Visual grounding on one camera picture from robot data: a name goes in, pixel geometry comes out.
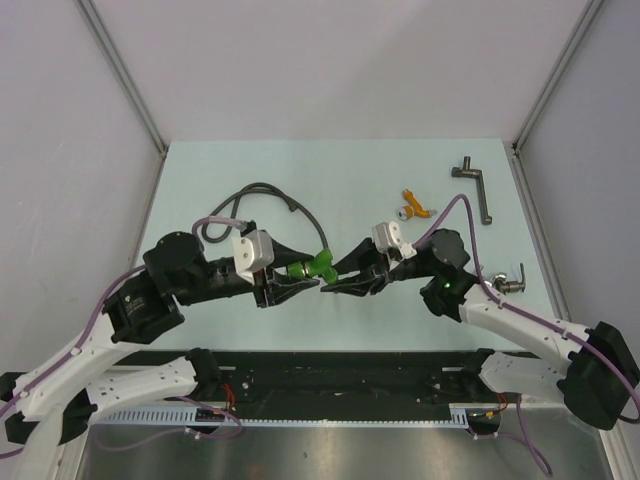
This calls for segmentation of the green water faucet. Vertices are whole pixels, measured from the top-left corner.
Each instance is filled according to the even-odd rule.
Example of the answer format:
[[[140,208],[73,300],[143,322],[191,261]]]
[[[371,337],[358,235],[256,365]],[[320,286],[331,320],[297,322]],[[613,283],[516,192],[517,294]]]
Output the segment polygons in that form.
[[[287,274],[294,278],[322,278],[327,284],[334,284],[339,274],[334,268],[333,255],[323,249],[311,259],[294,262],[286,267]]]

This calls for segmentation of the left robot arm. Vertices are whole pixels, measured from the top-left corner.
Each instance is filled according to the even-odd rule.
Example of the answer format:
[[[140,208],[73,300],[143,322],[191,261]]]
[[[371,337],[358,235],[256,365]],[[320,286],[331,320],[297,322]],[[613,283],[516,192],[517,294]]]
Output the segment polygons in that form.
[[[251,295],[256,305],[280,305],[318,285],[304,272],[312,255],[290,249],[264,230],[233,241],[233,254],[209,261],[193,233],[172,232],[143,256],[143,266],[119,277],[94,309],[86,329],[40,367],[1,376],[1,399],[14,412],[4,423],[9,442],[23,445],[52,408],[63,410],[60,443],[120,408],[150,401],[214,397],[223,374],[212,351],[194,348],[147,376],[120,379],[106,371],[180,326],[181,307]]]

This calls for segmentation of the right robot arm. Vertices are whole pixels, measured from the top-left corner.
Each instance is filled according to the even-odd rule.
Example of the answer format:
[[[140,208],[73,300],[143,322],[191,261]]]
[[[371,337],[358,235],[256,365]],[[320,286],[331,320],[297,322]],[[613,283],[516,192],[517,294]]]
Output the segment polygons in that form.
[[[419,294],[433,315],[492,332],[529,354],[517,359],[479,350],[461,376],[469,399],[484,401],[494,392],[547,398],[594,428],[612,429],[628,402],[639,399],[639,367],[622,333],[606,322],[588,327],[525,310],[467,271],[473,257],[454,230],[438,229],[422,245],[401,250],[366,239],[339,262],[342,278],[322,289],[365,297],[425,278]]]

